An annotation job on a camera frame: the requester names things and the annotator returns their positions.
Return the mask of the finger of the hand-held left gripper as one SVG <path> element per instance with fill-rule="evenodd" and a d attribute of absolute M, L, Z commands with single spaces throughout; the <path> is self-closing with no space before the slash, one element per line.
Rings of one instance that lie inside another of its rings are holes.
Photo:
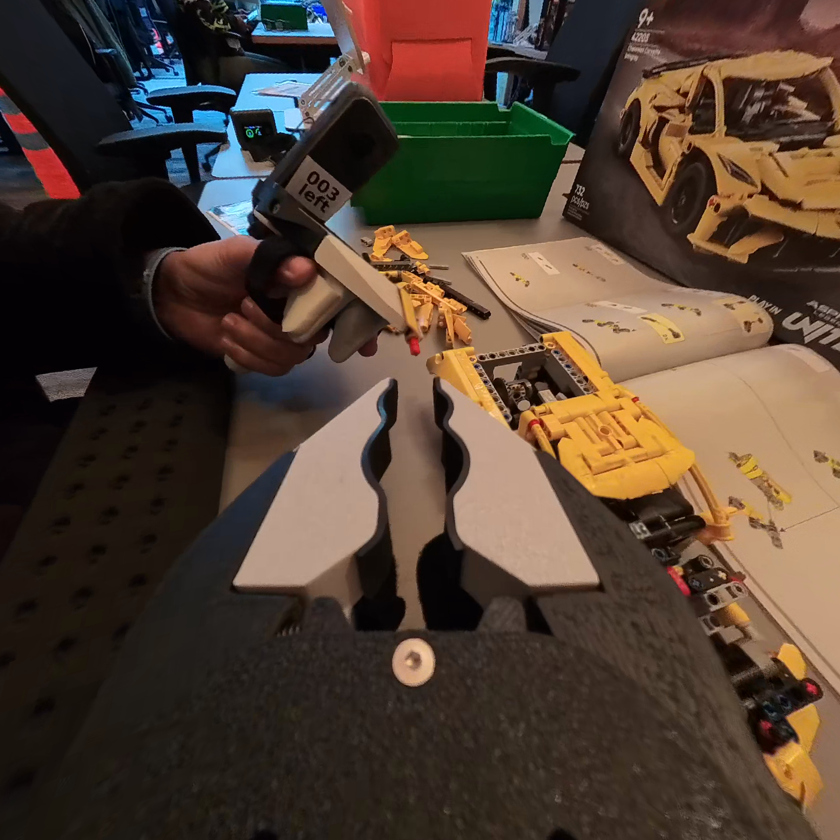
<path fill-rule="evenodd" d="M 335 235 L 327 235 L 314 252 L 322 273 L 335 279 L 385 320 L 407 330 L 401 292 L 395 284 Z"/>
<path fill-rule="evenodd" d="M 335 363 L 347 361 L 368 342 L 376 339 L 388 324 L 386 318 L 363 301 L 348 304 L 332 321 L 330 359 Z"/>

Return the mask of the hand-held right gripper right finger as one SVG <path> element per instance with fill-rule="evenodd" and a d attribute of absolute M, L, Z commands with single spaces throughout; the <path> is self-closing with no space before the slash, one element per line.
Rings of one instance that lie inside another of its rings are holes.
<path fill-rule="evenodd" d="M 474 629 L 497 598 L 596 592 L 601 580 L 559 493 L 559 465 L 434 380 L 444 530 L 420 556 L 428 629 Z"/>

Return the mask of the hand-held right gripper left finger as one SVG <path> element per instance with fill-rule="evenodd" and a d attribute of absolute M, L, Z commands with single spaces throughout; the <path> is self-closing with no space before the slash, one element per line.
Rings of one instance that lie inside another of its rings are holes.
<path fill-rule="evenodd" d="M 336 601 L 355 628 L 404 618 L 382 478 L 392 462 L 396 380 L 382 380 L 290 455 L 233 579 L 247 595 Z"/>

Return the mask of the pile of yellow brick parts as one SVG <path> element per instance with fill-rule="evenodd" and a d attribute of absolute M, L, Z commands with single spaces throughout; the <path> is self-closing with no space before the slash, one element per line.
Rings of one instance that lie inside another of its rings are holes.
<path fill-rule="evenodd" d="M 408 322 L 406 336 L 422 339 L 432 329 L 447 350 L 465 347 L 473 334 L 470 318 L 487 321 L 491 311 L 440 276 L 448 266 L 433 262 L 425 247 L 406 229 L 377 228 L 360 237 L 362 258 L 401 292 Z"/>

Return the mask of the yellow toy brick car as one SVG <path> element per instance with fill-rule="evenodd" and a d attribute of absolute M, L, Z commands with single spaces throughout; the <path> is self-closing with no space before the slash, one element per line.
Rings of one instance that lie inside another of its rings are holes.
<path fill-rule="evenodd" d="M 797 646 L 765 646 L 742 605 L 744 574 L 717 548 L 738 517 L 780 546 L 774 523 L 744 500 L 722 502 L 695 453 L 570 332 L 495 353 L 451 347 L 427 368 L 558 460 L 659 562 L 720 656 L 775 781 L 810 807 L 823 789 L 812 760 L 823 688 Z"/>

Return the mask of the grey desk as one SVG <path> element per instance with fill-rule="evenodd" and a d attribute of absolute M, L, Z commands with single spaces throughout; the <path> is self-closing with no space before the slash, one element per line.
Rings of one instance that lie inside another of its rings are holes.
<path fill-rule="evenodd" d="M 284 111 L 292 107 L 292 101 L 263 97 L 256 91 L 286 79 L 309 84 L 316 77 L 307 73 L 247 75 L 235 110 L 271 109 L 278 113 L 278 127 L 285 128 Z M 228 130 L 228 141 L 229 147 L 213 167 L 214 180 L 205 186 L 199 201 L 202 210 L 244 201 L 256 183 L 244 177 L 215 179 L 216 175 L 263 177 L 270 172 L 240 151 L 233 129 Z M 448 274 L 459 290 L 491 310 L 488 321 L 470 321 L 473 338 L 480 346 L 509 347 L 527 335 L 504 307 L 493 302 L 495 298 L 467 267 L 462 252 L 576 236 L 560 216 L 564 194 L 571 189 L 582 157 L 582 148 L 570 143 L 539 218 L 402 226 L 413 232 L 436 261 L 449 266 L 444 276 Z M 397 592 L 406 603 L 402 629 L 425 626 L 417 595 L 417 557 L 425 543 L 443 530 L 444 519 L 440 437 L 433 421 L 432 377 L 426 371 L 425 358 L 410 359 L 403 343 L 390 336 L 381 339 L 377 355 L 367 360 L 353 358 L 334 364 L 326 351 L 319 351 L 279 379 L 238 375 L 219 502 L 220 510 L 224 509 L 275 458 L 309 438 L 382 378 L 396 378 L 398 418 L 391 437 L 393 462 L 385 473 L 384 487 L 392 511 Z M 815 762 L 826 788 L 808 813 L 821 838 L 838 838 L 838 698 L 830 686 L 827 693 L 815 747 Z"/>

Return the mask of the person's left hand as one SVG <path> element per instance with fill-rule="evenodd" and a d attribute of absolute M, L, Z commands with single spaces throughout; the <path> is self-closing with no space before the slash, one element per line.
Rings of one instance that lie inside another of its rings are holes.
<path fill-rule="evenodd" d="M 246 271 L 259 241 L 237 236 L 165 256 L 152 286 L 164 331 L 246 372 L 282 376 L 311 357 L 329 333 L 296 344 L 247 294 Z"/>

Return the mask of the white lattice stand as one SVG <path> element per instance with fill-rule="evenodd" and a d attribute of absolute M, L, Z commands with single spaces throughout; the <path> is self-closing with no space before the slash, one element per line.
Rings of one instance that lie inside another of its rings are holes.
<path fill-rule="evenodd" d="M 349 82 L 362 78 L 365 67 L 370 62 L 368 54 L 362 50 L 350 2 L 326 1 L 323 4 L 341 53 L 330 67 L 297 97 L 297 109 L 301 117 L 300 130 L 309 129 Z"/>

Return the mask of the small black display device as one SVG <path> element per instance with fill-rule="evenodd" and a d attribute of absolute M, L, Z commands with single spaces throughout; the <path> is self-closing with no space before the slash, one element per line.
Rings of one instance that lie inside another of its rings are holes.
<path fill-rule="evenodd" d="M 267 161 L 277 144 L 277 121 L 270 109 L 236 109 L 229 114 L 242 151 L 254 161 Z"/>

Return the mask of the green storage bin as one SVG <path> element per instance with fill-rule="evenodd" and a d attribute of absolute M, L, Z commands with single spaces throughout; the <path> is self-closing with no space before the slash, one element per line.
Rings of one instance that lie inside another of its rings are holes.
<path fill-rule="evenodd" d="M 369 225 L 539 217 L 574 133 L 529 107 L 384 101 L 400 146 L 351 198 Z"/>

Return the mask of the orange carry bag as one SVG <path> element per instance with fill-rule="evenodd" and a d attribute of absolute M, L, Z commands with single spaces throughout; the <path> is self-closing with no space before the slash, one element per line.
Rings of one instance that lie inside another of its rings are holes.
<path fill-rule="evenodd" d="M 382 102 L 479 102 L 491 1 L 349 1 L 349 22 L 370 57 L 367 83 Z"/>

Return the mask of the black office chair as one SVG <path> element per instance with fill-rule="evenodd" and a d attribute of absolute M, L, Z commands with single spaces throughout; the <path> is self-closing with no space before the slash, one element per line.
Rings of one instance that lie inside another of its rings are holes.
<path fill-rule="evenodd" d="M 167 178 L 165 162 L 173 150 L 182 150 L 190 184 L 202 180 L 198 160 L 200 144 L 219 145 L 227 139 L 224 128 L 203 122 L 174 122 L 149 129 L 132 129 L 100 140 L 96 151 L 109 157 L 132 161 L 141 176 Z"/>
<path fill-rule="evenodd" d="M 194 122 L 195 112 L 228 115 L 237 98 L 238 93 L 233 89 L 204 85 L 162 88 L 146 95 L 150 105 L 169 109 L 175 123 Z"/>
<path fill-rule="evenodd" d="M 580 76 L 554 90 L 549 115 L 571 128 L 585 114 L 598 112 L 642 1 L 566 2 L 569 13 L 551 46 L 548 60 L 575 68 Z"/>

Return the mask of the open instruction booklet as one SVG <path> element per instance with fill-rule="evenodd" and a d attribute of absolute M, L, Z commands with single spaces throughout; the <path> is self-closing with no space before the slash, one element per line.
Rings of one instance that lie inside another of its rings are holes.
<path fill-rule="evenodd" d="M 531 332 L 571 333 L 694 451 L 739 511 L 724 556 L 837 682 L 838 370 L 770 344 L 771 315 L 747 298 L 652 278 L 593 238 L 463 257 Z"/>

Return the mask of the orange traffic cone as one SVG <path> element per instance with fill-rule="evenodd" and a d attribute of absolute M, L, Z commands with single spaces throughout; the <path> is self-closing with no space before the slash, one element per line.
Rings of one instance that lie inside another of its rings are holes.
<path fill-rule="evenodd" d="M 1 113 L 4 124 L 10 129 L 47 196 L 59 200 L 78 198 L 80 191 L 57 153 L 4 89 L 1 90 Z"/>

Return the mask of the toy car set box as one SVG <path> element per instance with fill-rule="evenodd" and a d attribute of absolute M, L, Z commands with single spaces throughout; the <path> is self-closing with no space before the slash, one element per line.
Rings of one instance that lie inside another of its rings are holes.
<path fill-rule="evenodd" d="M 563 216 L 839 362 L 839 2 L 645 2 Z"/>

